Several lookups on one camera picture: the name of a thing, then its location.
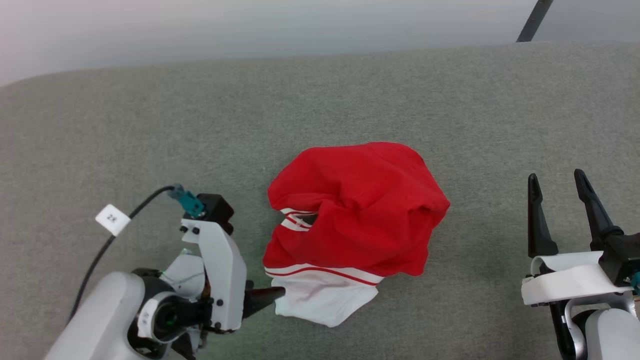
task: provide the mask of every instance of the white backdrop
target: white backdrop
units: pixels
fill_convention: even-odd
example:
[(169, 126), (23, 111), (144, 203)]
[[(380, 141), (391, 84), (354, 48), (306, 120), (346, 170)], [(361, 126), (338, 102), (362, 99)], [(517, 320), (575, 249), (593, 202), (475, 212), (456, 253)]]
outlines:
[(0, 86), (95, 67), (505, 44), (517, 39), (534, 4), (0, 0)]

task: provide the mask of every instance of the label tag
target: label tag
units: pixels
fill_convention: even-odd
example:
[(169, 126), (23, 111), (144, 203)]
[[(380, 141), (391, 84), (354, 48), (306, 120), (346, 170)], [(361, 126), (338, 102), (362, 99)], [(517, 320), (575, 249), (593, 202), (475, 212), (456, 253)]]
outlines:
[(95, 217), (95, 221), (104, 226), (113, 236), (118, 236), (131, 219), (118, 208), (109, 204)]

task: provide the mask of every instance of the white cloth section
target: white cloth section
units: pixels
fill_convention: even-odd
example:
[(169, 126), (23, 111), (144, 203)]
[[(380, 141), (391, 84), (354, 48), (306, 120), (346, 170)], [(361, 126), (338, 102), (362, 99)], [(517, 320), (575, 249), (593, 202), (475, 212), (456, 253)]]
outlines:
[(328, 327), (340, 325), (378, 294), (383, 279), (355, 268), (321, 268), (310, 264), (266, 268), (272, 286), (286, 289), (276, 300), (276, 314)]

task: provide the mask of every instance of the red garment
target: red garment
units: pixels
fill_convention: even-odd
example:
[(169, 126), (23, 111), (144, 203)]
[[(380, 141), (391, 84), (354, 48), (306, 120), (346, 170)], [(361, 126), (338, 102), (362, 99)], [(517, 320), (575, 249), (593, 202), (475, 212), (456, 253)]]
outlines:
[[(266, 268), (311, 264), (420, 275), (431, 232), (449, 208), (420, 155), (388, 142), (307, 149), (268, 194), (292, 224), (273, 231)], [(317, 212), (312, 225), (296, 216), (306, 212)]]

